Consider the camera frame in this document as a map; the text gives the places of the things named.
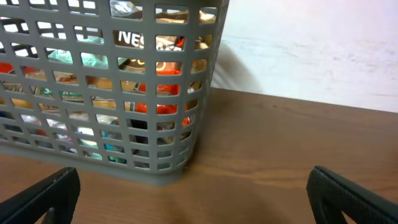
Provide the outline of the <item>brown Nescafe Gold bag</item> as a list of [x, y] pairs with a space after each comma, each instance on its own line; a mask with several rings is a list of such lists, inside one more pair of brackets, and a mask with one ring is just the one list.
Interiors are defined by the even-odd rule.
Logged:
[[[110, 0], [110, 11], [113, 17], [124, 19], [141, 20], [143, 18], [142, 7], [135, 5], [131, 1]], [[159, 5], [155, 9], [155, 19], [163, 23], [185, 24], [188, 21], [188, 8], [179, 6], [175, 9], [166, 5]], [[212, 24], [216, 22], [216, 8], [204, 7], [199, 12], [199, 22], [201, 24]], [[144, 48], [144, 35], [140, 32], [113, 31], [114, 42], [116, 45], [131, 47], [135, 49]], [[210, 47], [212, 35], [200, 35], [195, 39], [194, 49], [203, 50]], [[185, 38], [179, 35], [157, 35], [155, 37], [155, 49], [157, 51], [181, 52], [184, 48]], [[121, 70], [143, 73], [145, 61], [141, 59], [120, 58]], [[158, 75], [179, 75], [182, 70], [182, 62], [156, 62], [156, 74]], [[206, 68], [206, 60], [194, 61], [191, 72], [196, 73]]]

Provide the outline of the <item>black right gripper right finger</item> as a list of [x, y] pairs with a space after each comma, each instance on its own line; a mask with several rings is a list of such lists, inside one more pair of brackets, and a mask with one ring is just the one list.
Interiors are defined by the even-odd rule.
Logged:
[[323, 166], [315, 166], [307, 181], [307, 195], [317, 224], [397, 224], [397, 204]]

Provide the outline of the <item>red spaghetti packet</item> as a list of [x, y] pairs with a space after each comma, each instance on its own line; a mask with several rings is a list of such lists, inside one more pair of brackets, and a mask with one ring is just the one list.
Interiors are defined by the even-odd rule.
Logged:
[[[42, 70], [39, 70], [38, 68], [35, 67], [23, 67], [22, 71], [28, 78], [36, 78], [39, 80], [45, 79], [45, 73]], [[1, 72], [2, 73], [8, 73], [8, 74], [14, 74], [15, 71], [13, 69], [13, 66], [10, 63], [1, 63]], [[180, 72], [178, 70], [169, 70], [169, 71], [160, 71], [159, 72], [161, 75], [179, 75]], [[76, 75], [72, 73], [65, 73], [65, 72], [54, 72], [55, 78], [66, 84], [77, 84], [78, 80]], [[87, 84], [89, 84], [90, 87], [92, 88], [99, 88], [103, 90], [110, 90], [112, 89], [112, 84], [111, 81], [107, 78], [99, 78], [99, 77], [91, 77], [87, 76]], [[20, 86], [20, 84], [9, 84], [9, 83], [4, 83], [3, 87], [6, 88], [7, 86], [11, 87], [11, 91], [18, 91], [22, 92], [23, 89]], [[131, 92], [131, 93], [136, 93], [139, 95], [143, 95], [146, 92], [146, 84], [145, 83], [136, 83], [132, 81], [127, 81], [123, 80], [121, 82], [121, 87], [123, 91]], [[33, 87], [32, 91], [36, 95], [42, 95], [44, 97], [52, 97], [52, 92], [48, 89], [39, 89], [37, 87]], [[158, 96], [176, 96], [179, 94], [180, 91], [180, 86], [179, 85], [157, 85], [156, 86], [156, 91]], [[83, 101], [82, 96], [77, 93], [72, 93], [72, 92], [61, 92], [61, 95], [65, 97], [66, 100], [76, 102], [76, 103], [81, 103]], [[24, 100], [14, 100], [13, 101], [14, 105], [16, 107], [20, 108], [28, 108], [31, 109], [32, 105], [28, 101]], [[99, 97], [94, 97], [93, 98], [93, 105], [96, 107], [102, 107], [102, 108], [109, 108], [109, 109], [115, 109], [116, 104], [114, 100], [110, 99], [102, 99]], [[125, 110], [127, 111], [133, 111], [136, 113], [146, 113], [147, 112], [147, 105], [142, 102], [132, 102], [132, 101], [127, 101], [124, 103]], [[58, 108], [56, 106], [49, 106], [49, 105], [43, 105], [41, 108], [45, 111], [57, 111]], [[177, 105], [157, 105], [157, 113], [158, 114], [174, 114], [177, 112]], [[190, 117], [186, 117], [183, 119], [182, 125], [183, 126], [188, 126], [189, 124], [193, 123], [193, 119]]]

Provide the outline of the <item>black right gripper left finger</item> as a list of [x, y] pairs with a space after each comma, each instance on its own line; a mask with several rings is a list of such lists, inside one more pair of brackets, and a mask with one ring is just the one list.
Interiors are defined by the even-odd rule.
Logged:
[[65, 223], [73, 220], [80, 196], [80, 178], [74, 167], [64, 167], [1, 202], [1, 223]]

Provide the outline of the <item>mint green pouch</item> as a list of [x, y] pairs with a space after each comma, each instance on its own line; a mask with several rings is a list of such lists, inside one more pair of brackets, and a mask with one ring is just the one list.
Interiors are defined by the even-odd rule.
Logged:
[[[102, 37], [89, 36], [87, 39], [81, 39], [82, 42], [89, 44], [104, 44], [104, 39]], [[73, 59], [70, 51], [57, 49], [52, 51], [48, 55], [48, 59], [51, 61], [56, 61], [60, 63], [72, 64]], [[105, 55], [91, 54], [91, 53], [81, 53], [81, 62], [84, 66], [108, 69], [108, 58]]]

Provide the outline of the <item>tissue pack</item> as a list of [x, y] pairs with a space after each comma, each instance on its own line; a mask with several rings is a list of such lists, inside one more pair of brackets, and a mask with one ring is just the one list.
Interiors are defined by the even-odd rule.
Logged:
[[[1, 117], [7, 118], [7, 119], [14, 119], [13, 115], [8, 112], [2, 112]], [[22, 114], [22, 115], [20, 115], [20, 117], [23, 120], [23, 122], [25, 122], [25, 123], [31, 123], [31, 124], [36, 124], [36, 125], [42, 124], [41, 120], [39, 120], [37, 117], [35, 117], [33, 115]], [[81, 119], [84, 121], [88, 121], [88, 114], [84, 113], [82, 111], [71, 112], [71, 113], [69, 113], [69, 117], [71, 119]], [[99, 122], [100, 124], [110, 124], [110, 125], [118, 125], [119, 124], [119, 119], [115, 116], [97, 114], [96, 119], [97, 119], [97, 122]], [[59, 120], [47, 119], [46, 122], [47, 122], [48, 126], [51, 128], [62, 129], [64, 131], [67, 130], [67, 125]], [[18, 133], [22, 132], [22, 128], [15, 126], [15, 125], [11, 125], [11, 124], [5, 124], [4, 129], [6, 129], [8, 131], [15, 131]], [[46, 131], [43, 129], [28, 128], [27, 130], [31, 135], [44, 136], [44, 137], [48, 136]], [[89, 135], [89, 136], [94, 135], [93, 129], [89, 128], [89, 127], [85, 127], [85, 126], [74, 126], [73, 130], [78, 134], [85, 134], [85, 135]], [[99, 133], [102, 138], [115, 139], [115, 140], [122, 139], [121, 134], [118, 132], [107, 131], [107, 130], [101, 129], [99, 131]], [[54, 139], [59, 140], [59, 141], [66, 141], [66, 142], [70, 142], [70, 143], [73, 142], [72, 137], [67, 134], [54, 133], [53, 137], [54, 137]], [[29, 143], [29, 141], [27, 139], [23, 139], [23, 138], [20, 138], [17, 136], [14, 136], [13, 140], [15, 142], [19, 142], [19, 143], [23, 143], [23, 144]], [[80, 145], [85, 146], [85, 147], [90, 147], [93, 149], [98, 148], [98, 143], [95, 141], [91, 141], [91, 140], [87, 140], [87, 139], [79, 139], [78, 142]], [[36, 141], [35, 143], [39, 147], [53, 149], [52, 144], [49, 142]], [[70, 146], [60, 145], [59, 149], [63, 152], [67, 152], [70, 154], [78, 154], [78, 150], [75, 148], [72, 148]], [[112, 152], [120, 152], [120, 153], [124, 152], [124, 148], [122, 146], [108, 144], [108, 143], [104, 144], [104, 149], [107, 151], [112, 151]], [[102, 158], [103, 158], [102, 155], [98, 152], [90, 152], [90, 151], [84, 150], [84, 151], [82, 151], [82, 153], [85, 157], [89, 157], [89, 158], [96, 159], [96, 160], [102, 160]], [[108, 161], [115, 162], [118, 164], [126, 164], [127, 163], [126, 159], [123, 159], [121, 157], [115, 157], [115, 156], [108, 156]]]

